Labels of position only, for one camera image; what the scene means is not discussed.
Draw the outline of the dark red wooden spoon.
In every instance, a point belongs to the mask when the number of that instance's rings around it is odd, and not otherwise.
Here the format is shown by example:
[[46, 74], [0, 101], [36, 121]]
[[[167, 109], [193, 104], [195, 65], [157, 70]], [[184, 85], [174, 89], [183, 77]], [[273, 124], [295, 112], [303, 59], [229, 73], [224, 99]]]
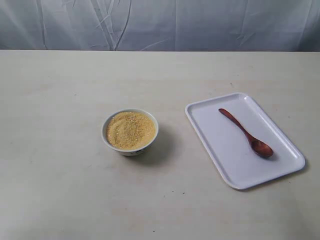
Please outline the dark red wooden spoon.
[[253, 137], [229, 111], [227, 111], [224, 108], [219, 108], [218, 111], [241, 129], [241, 131], [246, 136], [251, 149], [258, 156], [262, 158], [269, 158], [273, 156], [274, 154], [273, 149], [263, 141]]

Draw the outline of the yellow-brown granular powder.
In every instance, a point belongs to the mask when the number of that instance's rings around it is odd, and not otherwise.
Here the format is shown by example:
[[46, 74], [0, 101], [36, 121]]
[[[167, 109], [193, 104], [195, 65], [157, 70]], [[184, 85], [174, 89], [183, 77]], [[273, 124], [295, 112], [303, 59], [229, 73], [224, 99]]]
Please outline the yellow-brown granular powder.
[[139, 149], [149, 144], [155, 134], [154, 122], [146, 114], [132, 111], [116, 114], [106, 128], [107, 141], [120, 150]]

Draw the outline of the white rectangular plastic tray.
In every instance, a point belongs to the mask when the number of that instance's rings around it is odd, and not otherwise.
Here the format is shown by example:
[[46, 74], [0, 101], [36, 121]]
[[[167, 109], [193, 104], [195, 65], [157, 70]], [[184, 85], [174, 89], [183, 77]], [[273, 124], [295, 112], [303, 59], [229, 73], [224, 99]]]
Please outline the white rectangular plastic tray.
[[[219, 109], [230, 112], [253, 137], [269, 145], [273, 155], [262, 158], [254, 153], [244, 133]], [[234, 189], [245, 190], [305, 167], [303, 154], [245, 93], [193, 102], [185, 114], [223, 180]]]

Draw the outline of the white ceramic bowl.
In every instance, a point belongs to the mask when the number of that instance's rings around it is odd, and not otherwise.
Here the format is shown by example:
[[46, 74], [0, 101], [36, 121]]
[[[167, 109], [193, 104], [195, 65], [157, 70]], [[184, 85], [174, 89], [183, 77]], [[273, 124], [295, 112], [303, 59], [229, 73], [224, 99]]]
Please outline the white ceramic bowl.
[[[133, 149], [133, 150], [122, 150], [122, 149], [118, 149], [118, 148], [115, 148], [112, 145], [110, 145], [109, 142], [107, 141], [107, 137], [106, 137], [107, 126], [108, 126], [108, 123], [110, 122], [111, 118], [121, 112], [138, 112], [138, 113], [143, 113], [143, 114], [147, 115], [153, 121], [155, 128], [156, 128], [155, 136], [153, 137], [151, 142], [149, 142], [147, 145], [145, 145], [141, 148], [137, 148], [137, 149]], [[159, 133], [159, 124], [158, 124], [158, 121], [156, 120], [156, 118], [152, 114], [150, 114], [149, 112], [142, 110], [142, 109], [139, 109], [139, 108], [126, 108], [126, 109], [122, 109], [122, 110], [119, 110], [119, 111], [113, 113], [112, 115], [107, 117], [107, 119], [105, 120], [105, 122], [103, 123], [102, 128], [101, 128], [101, 137], [102, 137], [104, 143], [110, 149], [118, 152], [119, 154], [121, 154], [123, 156], [127, 156], [127, 157], [128, 156], [130, 156], [130, 157], [136, 156], [136, 155], [143, 153], [155, 141], [155, 139], [158, 136], [158, 133]]]

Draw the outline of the white wrinkled backdrop curtain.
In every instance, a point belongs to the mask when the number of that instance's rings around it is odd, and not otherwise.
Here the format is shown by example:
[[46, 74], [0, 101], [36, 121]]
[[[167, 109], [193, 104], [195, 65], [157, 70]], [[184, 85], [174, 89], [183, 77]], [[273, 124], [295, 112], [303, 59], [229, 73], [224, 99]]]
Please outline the white wrinkled backdrop curtain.
[[3, 50], [320, 49], [317, 0], [3, 0]]

